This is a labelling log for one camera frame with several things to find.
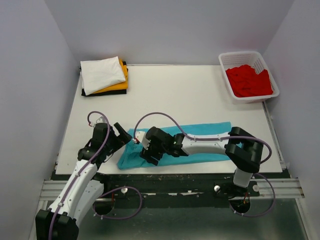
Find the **turquoise t shirt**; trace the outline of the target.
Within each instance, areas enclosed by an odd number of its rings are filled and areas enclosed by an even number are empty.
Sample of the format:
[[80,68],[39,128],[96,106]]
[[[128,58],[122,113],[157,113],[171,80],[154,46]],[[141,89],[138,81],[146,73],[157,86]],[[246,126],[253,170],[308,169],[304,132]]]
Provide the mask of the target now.
[[[187,124],[182,125],[181,128],[187,134],[192,135],[218,135],[230,132],[232,129],[232,124],[229,121],[220,123]],[[196,153],[187,156],[177,147],[169,146],[169,144],[165,143],[161,143],[159,145],[159,149],[163,151],[163,156],[158,161],[157,167],[225,162],[230,160],[229,156],[223,153]],[[135,168],[155,167],[154,164],[147,162],[141,157],[141,151],[143,150],[144,148],[141,144],[135,144],[133,141],[130,141],[128,144],[126,144],[124,152],[117,162],[118,169],[129,170]]]

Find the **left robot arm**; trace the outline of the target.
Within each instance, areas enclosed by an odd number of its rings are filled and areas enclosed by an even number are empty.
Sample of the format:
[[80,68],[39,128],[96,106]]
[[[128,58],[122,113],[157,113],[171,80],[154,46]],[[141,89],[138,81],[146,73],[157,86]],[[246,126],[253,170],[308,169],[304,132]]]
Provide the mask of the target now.
[[61,193],[48,207],[35,217],[38,240],[76,240],[81,222],[98,198],[107,197],[111,185],[104,180],[95,180],[99,167],[129,143],[132,136],[119,123],[109,126],[97,123],[92,138],[78,151],[72,175]]

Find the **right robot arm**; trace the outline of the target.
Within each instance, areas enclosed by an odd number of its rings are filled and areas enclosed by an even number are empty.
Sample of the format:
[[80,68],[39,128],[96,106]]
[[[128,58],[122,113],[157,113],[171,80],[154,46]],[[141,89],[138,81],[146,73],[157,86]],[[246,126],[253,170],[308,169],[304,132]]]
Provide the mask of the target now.
[[134,140],[142,145],[140,156],[148,163],[158,165],[163,155],[175,158],[195,154],[227,156],[236,166],[230,191],[241,196],[248,190],[252,176],[259,172],[264,144],[240,127],[216,135],[170,135],[160,128],[138,131]]

